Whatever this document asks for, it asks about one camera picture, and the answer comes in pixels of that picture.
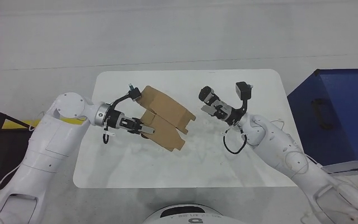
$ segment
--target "floor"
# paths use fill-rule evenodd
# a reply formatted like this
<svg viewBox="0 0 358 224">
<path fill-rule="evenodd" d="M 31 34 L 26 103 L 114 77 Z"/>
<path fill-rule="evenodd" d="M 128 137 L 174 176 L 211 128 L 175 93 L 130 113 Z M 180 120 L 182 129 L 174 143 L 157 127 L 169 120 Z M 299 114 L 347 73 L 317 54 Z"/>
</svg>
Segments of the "floor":
<svg viewBox="0 0 358 224">
<path fill-rule="evenodd" d="M 103 71 L 271 68 L 289 94 L 317 68 L 356 68 L 356 0 L 1 0 L 0 111 L 33 119 L 63 92 L 92 96 Z M 43 223 L 140 223 L 177 202 L 247 223 L 300 223 L 292 188 L 78 189 L 78 152 Z"/>
</svg>

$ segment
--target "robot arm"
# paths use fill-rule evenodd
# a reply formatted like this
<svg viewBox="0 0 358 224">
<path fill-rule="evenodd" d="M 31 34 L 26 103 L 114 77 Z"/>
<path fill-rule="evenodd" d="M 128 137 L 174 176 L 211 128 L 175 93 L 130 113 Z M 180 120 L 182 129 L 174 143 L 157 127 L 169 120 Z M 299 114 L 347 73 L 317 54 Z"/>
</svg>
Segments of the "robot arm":
<svg viewBox="0 0 358 224">
<path fill-rule="evenodd" d="M 138 88 L 131 89 L 113 104 L 93 102 L 69 92 L 57 97 L 34 130 L 25 157 L 11 181 L 0 191 L 0 223 L 40 223 L 45 195 L 52 177 L 61 163 L 81 144 L 90 124 L 105 128 L 104 143 L 108 142 L 108 127 L 126 129 L 130 133 L 153 133 L 137 118 L 128 118 L 115 110 L 122 100 L 141 97 Z M 81 125 L 69 124 L 65 118 L 85 118 Z"/>
<path fill-rule="evenodd" d="M 241 82 L 236 83 L 236 89 L 244 102 L 251 98 L 251 86 Z M 326 173 L 320 164 L 307 158 L 290 135 L 266 118 L 245 113 L 242 108 L 234 109 L 222 102 L 211 88 L 208 90 L 209 87 L 204 87 L 199 95 L 206 104 L 202 110 L 236 126 L 234 130 L 241 130 L 242 137 L 247 137 L 247 143 L 265 163 L 289 177 L 304 192 L 313 214 L 321 223 L 358 223 L 358 190 L 355 186 Z"/>
<path fill-rule="evenodd" d="M 86 117 L 92 125 L 104 127 L 103 141 L 106 144 L 111 134 L 108 131 L 108 127 L 115 129 L 122 128 L 132 134 L 140 134 L 142 132 L 148 134 L 154 133 L 153 128 L 144 126 L 138 118 L 128 118 L 123 112 L 115 110 L 119 102 L 128 98 L 137 101 L 141 96 L 139 89 L 130 85 L 129 92 L 125 96 L 115 100 L 113 104 L 105 102 L 93 104 L 88 98 L 74 92 L 68 92 L 58 96 L 49 111 L 57 119 L 59 119 L 59 115 L 65 118 Z"/>
</svg>

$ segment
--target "white tabletop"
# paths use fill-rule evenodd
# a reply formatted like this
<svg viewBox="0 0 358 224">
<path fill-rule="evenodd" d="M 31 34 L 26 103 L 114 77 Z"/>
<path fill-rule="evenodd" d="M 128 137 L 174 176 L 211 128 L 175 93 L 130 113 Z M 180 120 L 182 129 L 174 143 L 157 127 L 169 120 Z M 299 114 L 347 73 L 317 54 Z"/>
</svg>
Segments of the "white tabletop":
<svg viewBox="0 0 358 224">
<path fill-rule="evenodd" d="M 91 126 L 83 138 L 73 175 L 79 188 L 196 188 L 238 186 L 295 186 L 283 174 L 266 165 L 246 146 L 231 155 L 223 146 L 228 126 L 200 108 L 200 90 L 210 86 L 232 107 L 241 107 L 235 83 L 253 85 L 248 112 L 269 120 L 285 121 L 284 131 L 300 143 L 279 74 L 270 69 L 214 71 L 104 72 L 97 77 L 92 100 L 112 102 L 125 95 L 128 84 L 143 90 L 150 85 L 175 99 L 195 116 L 189 122 L 181 151 L 170 152 L 151 140 L 111 129 L 116 134 L 102 142 L 102 128 Z M 129 117 L 140 118 L 145 109 L 126 100 L 116 107 Z M 227 145 L 238 149 L 243 141 L 231 131 Z"/>
</svg>

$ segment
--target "blue container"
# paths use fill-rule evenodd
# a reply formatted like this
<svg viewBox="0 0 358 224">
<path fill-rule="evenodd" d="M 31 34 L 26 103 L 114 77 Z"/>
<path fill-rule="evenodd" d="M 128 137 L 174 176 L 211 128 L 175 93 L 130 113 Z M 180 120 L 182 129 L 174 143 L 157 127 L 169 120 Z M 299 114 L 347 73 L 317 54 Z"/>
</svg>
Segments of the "blue container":
<svg viewBox="0 0 358 224">
<path fill-rule="evenodd" d="M 318 69 L 288 100 L 305 153 L 331 172 L 357 171 L 358 69 Z"/>
</svg>

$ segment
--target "brown cardboard box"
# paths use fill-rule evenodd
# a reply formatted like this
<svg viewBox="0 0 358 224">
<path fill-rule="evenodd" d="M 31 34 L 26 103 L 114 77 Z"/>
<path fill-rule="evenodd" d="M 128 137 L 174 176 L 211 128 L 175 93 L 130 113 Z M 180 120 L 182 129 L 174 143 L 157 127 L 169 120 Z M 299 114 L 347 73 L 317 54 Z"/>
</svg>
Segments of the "brown cardboard box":
<svg viewBox="0 0 358 224">
<path fill-rule="evenodd" d="M 154 134 L 143 135 L 169 151 L 174 148 L 180 150 L 185 141 L 176 129 L 187 134 L 186 126 L 190 120 L 195 120 L 195 116 L 177 101 L 151 86 L 143 90 L 142 97 L 137 102 L 147 109 L 140 120 L 155 130 Z"/>
</svg>

